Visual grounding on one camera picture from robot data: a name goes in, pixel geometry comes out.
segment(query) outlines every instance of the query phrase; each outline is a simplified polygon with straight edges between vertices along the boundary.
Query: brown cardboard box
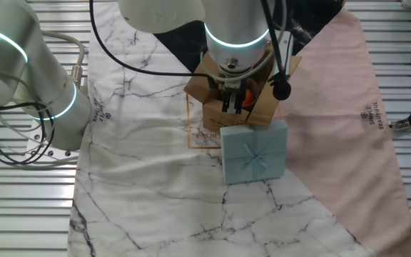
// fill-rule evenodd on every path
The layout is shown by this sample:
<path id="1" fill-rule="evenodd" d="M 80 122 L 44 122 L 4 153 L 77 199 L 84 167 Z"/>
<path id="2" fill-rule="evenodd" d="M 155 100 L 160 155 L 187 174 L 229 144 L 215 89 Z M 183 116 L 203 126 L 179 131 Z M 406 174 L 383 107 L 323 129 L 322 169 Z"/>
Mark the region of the brown cardboard box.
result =
<path id="1" fill-rule="evenodd" d="M 290 74 L 293 74 L 300 60 L 301 57 L 292 57 Z M 214 75 L 220 76 L 217 64 L 208 54 L 204 56 L 204 62 Z M 272 71 L 273 60 L 269 61 L 261 70 L 251 76 L 251 78 L 258 84 L 258 88 L 261 89 L 258 100 L 251 112 L 242 110 L 241 114 L 223 113 L 221 111 L 223 102 L 218 100 L 220 91 L 217 89 L 210 89 L 207 78 L 204 77 L 191 78 L 184 91 L 203 104 L 203 126 L 217 134 L 220 133 L 220 128 L 225 126 L 242 124 L 269 126 L 278 105 L 278 100 L 272 95 L 273 88 L 267 82 L 268 78 L 272 76 Z M 204 74 L 205 71 L 203 67 L 199 65 L 195 73 Z"/>

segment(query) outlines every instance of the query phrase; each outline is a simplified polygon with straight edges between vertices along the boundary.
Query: wrinkled fabric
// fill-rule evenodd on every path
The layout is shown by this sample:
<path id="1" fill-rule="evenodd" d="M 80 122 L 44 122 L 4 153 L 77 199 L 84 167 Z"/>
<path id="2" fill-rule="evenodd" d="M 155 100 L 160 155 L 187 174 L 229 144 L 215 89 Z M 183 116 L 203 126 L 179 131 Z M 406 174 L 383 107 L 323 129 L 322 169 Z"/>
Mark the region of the wrinkled fabric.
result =
<path id="1" fill-rule="evenodd" d="M 411 256 L 411 215 L 359 20 L 343 9 L 298 54 L 281 102 L 287 167 L 378 256 Z"/>

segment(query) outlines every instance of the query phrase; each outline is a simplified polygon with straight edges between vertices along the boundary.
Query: marble pattern cloth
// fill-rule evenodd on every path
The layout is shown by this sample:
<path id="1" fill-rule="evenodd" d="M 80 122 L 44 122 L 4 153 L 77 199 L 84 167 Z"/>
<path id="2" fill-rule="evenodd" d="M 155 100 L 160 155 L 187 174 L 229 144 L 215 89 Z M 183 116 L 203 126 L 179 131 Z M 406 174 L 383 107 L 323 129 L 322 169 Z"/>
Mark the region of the marble pattern cloth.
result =
<path id="1" fill-rule="evenodd" d="M 187 71 L 117 3 L 97 4 L 101 37 L 121 60 Z M 76 173 L 68 256 L 357 256 L 361 246 L 290 172 L 225 186 L 218 149 L 188 149 L 188 78 L 136 74 L 90 43 L 94 113 Z"/>

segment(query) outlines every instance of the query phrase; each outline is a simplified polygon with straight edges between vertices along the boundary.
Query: black cable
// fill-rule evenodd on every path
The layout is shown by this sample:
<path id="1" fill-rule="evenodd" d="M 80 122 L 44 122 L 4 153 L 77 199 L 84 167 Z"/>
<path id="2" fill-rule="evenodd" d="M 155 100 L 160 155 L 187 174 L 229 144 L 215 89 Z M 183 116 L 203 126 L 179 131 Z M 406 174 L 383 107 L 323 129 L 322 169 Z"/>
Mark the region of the black cable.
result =
<path id="1" fill-rule="evenodd" d="M 274 48 L 275 61 L 277 62 L 278 71 L 283 72 L 284 68 L 282 66 L 282 54 L 280 53 L 280 48 L 278 46 L 277 35 L 275 35 L 274 21 L 272 15 L 270 14 L 270 7 L 267 0 L 261 0 L 261 5 L 263 6 L 265 21 L 268 24 L 270 40 L 272 41 L 272 47 Z"/>
<path id="2" fill-rule="evenodd" d="M 27 106 L 35 106 L 35 105 L 38 105 L 38 104 L 37 103 L 22 103 L 22 104 L 15 104 L 11 106 L 3 106 L 3 107 L 0 107 L 0 111 L 7 111 L 7 110 L 19 108 L 19 107 L 27 107 Z"/>
<path id="3" fill-rule="evenodd" d="M 39 106 L 45 108 L 45 106 L 42 105 L 42 104 L 34 105 L 34 107 L 35 107 L 38 111 L 40 110 L 40 109 L 39 109 Z M 49 110 L 45 110 L 45 112 L 46 112 L 47 115 L 49 116 L 51 125 L 53 126 L 53 125 L 54 125 L 54 120 L 53 120 L 53 118 L 52 118 L 52 115 L 51 115 L 50 111 L 49 111 Z M 41 129 L 41 130 L 42 130 L 41 140 L 43 141 L 47 136 L 46 136 L 46 130 L 45 130 L 45 124 L 44 124 L 44 115 L 42 114 L 41 111 L 39 111 L 39 118 L 40 118 L 41 127 L 42 127 L 42 129 Z M 38 160 L 47 152 L 47 149 L 50 147 L 51 142 L 53 141 L 54 134 L 55 134 L 55 129 L 53 129 L 52 132 L 51 132 L 50 140 L 49 140 L 49 142 L 47 143 L 46 148 L 45 148 L 45 149 L 42 151 L 42 153 L 41 153 L 37 158 L 35 158 L 34 160 L 33 160 L 33 158 L 39 153 L 39 151 L 40 151 L 41 148 L 43 147 L 43 144 L 40 144 L 39 147 L 37 148 L 37 150 L 34 152 L 34 154 L 32 154 L 31 157 L 27 158 L 27 159 L 24 160 L 24 161 L 17 161 L 17 160 L 12 159 L 7 153 L 4 153 L 4 151 L 2 151 L 2 149 L 0 148 L 0 153 L 1 153 L 4 157 L 6 157 L 8 160 L 10 160 L 10 161 L 5 161 L 5 160 L 3 160 L 3 159 L 0 158 L 0 162 L 5 163 L 5 164 L 8 164 L 8 165 L 29 165 L 29 164 L 35 163 L 36 161 L 38 161 Z"/>
<path id="4" fill-rule="evenodd" d="M 117 64 L 122 65 L 123 67 L 130 69 L 132 71 L 140 72 L 142 74 L 149 74 L 149 75 L 155 75 L 155 76 L 200 76 L 200 77 L 206 77 L 209 83 L 209 86 L 212 86 L 215 84 L 215 80 L 209 76 L 208 74 L 192 74 L 192 73 L 171 73 L 171 72 L 158 72 L 158 71 L 146 71 L 143 69 L 138 69 L 136 67 L 129 66 L 128 64 L 125 64 L 124 62 L 120 61 L 118 58 L 116 58 L 106 47 L 106 45 L 103 43 L 101 40 L 101 37 L 99 36 L 98 29 L 96 27 L 96 22 L 94 19 L 94 7 L 93 7 L 93 0 L 90 0 L 90 20 L 91 20 L 91 26 L 93 27 L 93 33 L 98 40 L 99 45 L 101 48 L 106 52 L 106 54 L 114 60 Z"/>
<path id="5" fill-rule="evenodd" d="M 289 54 L 290 54 L 290 46 L 291 46 L 292 37 L 293 37 L 293 34 L 290 33 L 290 38 L 288 39 L 288 47 L 286 48 L 286 57 L 285 57 L 285 65 L 284 65 L 285 69 L 288 65 L 288 57 L 289 57 Z"/>

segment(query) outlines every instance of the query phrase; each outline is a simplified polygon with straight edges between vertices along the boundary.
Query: gray metal frame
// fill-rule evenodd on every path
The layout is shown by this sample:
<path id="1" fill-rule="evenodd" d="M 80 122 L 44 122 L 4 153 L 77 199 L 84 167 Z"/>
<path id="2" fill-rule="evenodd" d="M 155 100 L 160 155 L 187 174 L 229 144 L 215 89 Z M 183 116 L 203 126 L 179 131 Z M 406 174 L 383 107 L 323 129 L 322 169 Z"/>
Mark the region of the gray metal frame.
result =
<path id="1" fill-rule="evenodd" d="M 45 30 L 74 36 L 89 43 L 91 25 L 87 0 L 28 1 Z M 372 56 L 389 120 L 411 112 L 411 10 L 396 2 L 348 2 L 360 18 Z M 78 49 L 61 40 L 47 39 L 49 48 L 68 72 Z M 84 61 L 84 84 L 88 74 Z M 10 124 L 31 127 L 21 110 L 1 112 Z M 4 143 L 25 149 L 27 141 L 0 124 Z M 397 160 L 411 211 L 411 136 L 395 139 Z M 0 257 L 65 257 L 75 165 L 55 169 L 13 168 L 0 163 Z"/>

